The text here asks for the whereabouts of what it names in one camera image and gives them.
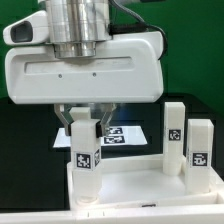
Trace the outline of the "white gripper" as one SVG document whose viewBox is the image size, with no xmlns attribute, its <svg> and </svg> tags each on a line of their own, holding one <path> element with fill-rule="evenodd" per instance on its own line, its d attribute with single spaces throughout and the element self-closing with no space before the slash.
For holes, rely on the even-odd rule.
<svg viewBox="0 0 224 224">
<path fill-rule="evenodd" d="M 148 103 L 163 93 L 158 32 L 116 35 L 96 46 L 94 57 L 57 59 L 50 45 L 16 47 L 5 57 L 9 97 L 17 104 L 55 104 L 54 112 L 71 135 L 68 103 L 105 103 L 96 137 L 109 134 L 115 103 Z"/>
</svg>

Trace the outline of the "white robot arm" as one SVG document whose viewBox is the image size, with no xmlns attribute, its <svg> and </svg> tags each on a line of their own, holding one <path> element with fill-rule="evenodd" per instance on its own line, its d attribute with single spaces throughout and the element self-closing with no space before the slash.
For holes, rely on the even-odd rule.
<svg viewBox="0 0 224 224">
<path fill-rule="evenodd" d="M 163 93 L 164 31 L 120 0 L 38 0 L 45 8 L 3 30 L 9 97 L 53 104 L 69 129 L 71 107 L 99 107 L 97 135 L 119 103 L 155 102 Z"/>
</svg>

